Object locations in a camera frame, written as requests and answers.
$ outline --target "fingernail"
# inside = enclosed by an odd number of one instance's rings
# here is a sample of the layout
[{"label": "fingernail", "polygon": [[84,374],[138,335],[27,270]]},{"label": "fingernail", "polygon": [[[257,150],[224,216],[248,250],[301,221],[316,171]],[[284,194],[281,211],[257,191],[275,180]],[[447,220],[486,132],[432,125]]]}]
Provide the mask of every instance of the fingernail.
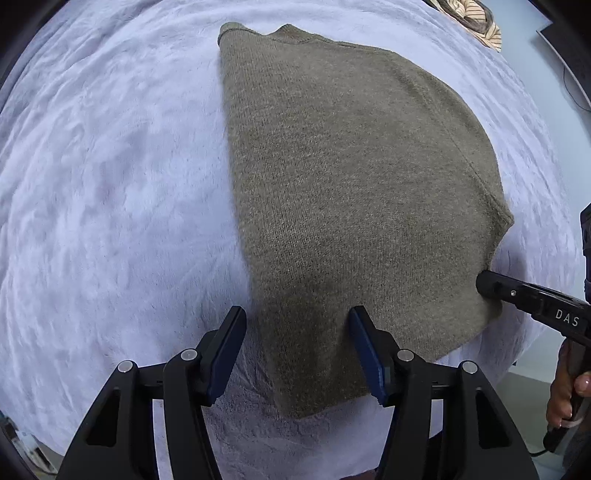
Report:
[{"label": "fingernail", "polygon": [[591,376],[590,375],[581,375],[578,377],[576,382],[574,383],[574,387],[577,390],[577,393],[587,393],[591,391]]}]

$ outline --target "striped fabric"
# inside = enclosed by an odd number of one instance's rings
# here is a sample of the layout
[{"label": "striped fabric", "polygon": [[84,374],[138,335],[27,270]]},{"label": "striped fabric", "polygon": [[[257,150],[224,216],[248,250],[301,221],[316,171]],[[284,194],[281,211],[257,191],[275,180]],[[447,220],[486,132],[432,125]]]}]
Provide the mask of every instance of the striped fabric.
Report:
[{"label": "striped fabric", "polygon": [[459,22],[487,47],[501,51],[501,29],[495,23],[492,12],[478,0],[426,0]]}]

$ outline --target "metal screw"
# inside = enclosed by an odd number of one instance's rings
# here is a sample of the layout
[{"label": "metal screw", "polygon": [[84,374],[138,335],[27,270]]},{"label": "metal screw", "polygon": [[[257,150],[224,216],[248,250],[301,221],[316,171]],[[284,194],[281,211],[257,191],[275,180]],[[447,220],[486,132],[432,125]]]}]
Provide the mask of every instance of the metal screw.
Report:
[{"label": "metal screw", "polygon": [[186,361],[195,360],[197,358],[197,351],[192,348],[187,348],[181,353],[181,358]]},{"label": "metal screw", "polygon": [[125,374],[133,367],[134,363],[131,360],[123,360],[119,365],[117,365],[117,370],[119,370],[122,374]]},{"label": "metal screw", "polygon": [[410,350],[399,350],[398,358],[403,362],[410,362],[414,358],[414,353]]},{"label": "metal screw", "polygon": [[466,373],[475,374],[478,372],[478,365],[476,365],[474,362],[464,362],[462,363],[462,369]]}]

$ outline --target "bed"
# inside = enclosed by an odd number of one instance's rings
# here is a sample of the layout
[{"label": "bed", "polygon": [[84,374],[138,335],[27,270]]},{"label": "bed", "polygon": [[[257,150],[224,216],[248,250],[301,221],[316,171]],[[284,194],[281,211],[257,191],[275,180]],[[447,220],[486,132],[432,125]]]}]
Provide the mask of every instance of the bed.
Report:
[{"label": "bed", "polygon": [[[534,102],[500,54],[425,3],[70,0],[0,90],[0,407],[59,453],[119,361],[167,361],[231,305],[252,309],[219,78],[226,21],[393,50],[451,86],[489,136],[515,217],[493,270],[571,288],[577,248]],[[542,329],[506,307],[440,362],[472,359],[495,383]],[[256,344],[248,335],[205,412],[224,478],[376,467],[391,410],[367,396],[282,418]],[[434,406],[434,431],[440,418]]]}]

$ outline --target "finger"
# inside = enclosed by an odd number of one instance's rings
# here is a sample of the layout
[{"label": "finger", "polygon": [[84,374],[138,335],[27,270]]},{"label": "finger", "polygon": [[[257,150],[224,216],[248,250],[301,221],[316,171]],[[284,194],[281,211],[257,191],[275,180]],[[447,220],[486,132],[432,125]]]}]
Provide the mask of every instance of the finger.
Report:
[{"label": "finger", "polygon": [[546,421],[548,425],[554,428],[559,428],[562,425],[562,417],[554,413],[549,408],[546,410]]},{"label": "finger", "polygon": [[551,398],[548,400],[546,415],[555,415],[561,419],[569,419],[573,414],[573,407],[570,399]]},{"label": "finger", "polygon": [[570,397],[573,380],[568,370],[569,345],[569,342],[565,340],[560,347],[556,377],[550,386],[550,400],[546,408],[546,419],[554,427],[558,427],[562,419],[569,419],[572,415]]},{"label": "finger", "polygon": [[573,392],[573,379],[569,374],[568,355],[569,349],[561,347],[558,365],[556,366],[556,376],[550,385],[550,400],[554,402],[570,401]]},{"label": "finger", "polygon": [[574,381],[574,389],[581,397],[591,397],[591,372],[586,372]]}]

